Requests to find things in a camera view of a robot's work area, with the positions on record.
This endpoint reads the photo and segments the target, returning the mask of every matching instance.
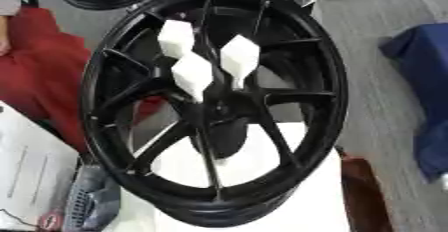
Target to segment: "black cable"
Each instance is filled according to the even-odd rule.
[[[33,228],[39,228],[39,226],[37,226],[37,225],[34,225],[34,224],[31,224],[31,223],[23,221],[21,218],[19,218],[19,217],[13,215],[12,213],[8,212],[6,209],[0,209],[0,212],[5,213],[6,215],[8,215],[9,217],[15,219],[16,221],[18,221],[22,225],[30,226],[30,227],[33,227]]]

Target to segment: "blue cloth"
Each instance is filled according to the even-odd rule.
[[[398,60],[427,121],[415,139],[416,161],[429,180],[448,172],[448,24],[421,25],[381,47]]]

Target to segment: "gray floor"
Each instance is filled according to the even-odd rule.
[[[85,37],[90,48],[124,14],[85,12],[61,0],[42,4],[64,30]],[[447,21],[448,0],[320,0],[317,8],[350,80],[350,110],[340,144],[373,165],[396,231],[448,231],[448,193],[426,184],[412,157],[422,111],[393,61],[377,48],[411,26]]]

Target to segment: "foam block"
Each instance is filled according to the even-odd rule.
[[[182,57],[171,71],[177,86],[190,94],[197,102],[204,100],[203,92],[213,81],[210,62],[190,52]]]
[[[233,77],[233,88],[244,88],[244,80],[258,66],[260,46],[237,35],[221,49],[221,66]]]
[[[180,59],[193,49],[193,26],[185,21],[167,20],[157,40],[165,56]]]

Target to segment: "red fabric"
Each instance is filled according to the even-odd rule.
[[[86,151],[78,120],[78,89],[90,52],[61,32],[46,9],[23,8],[9,21],[12,50],[0,57],[0,99],[33,120],[50,119],[67,143]],[[151,114],[160,101],[141,109]]]

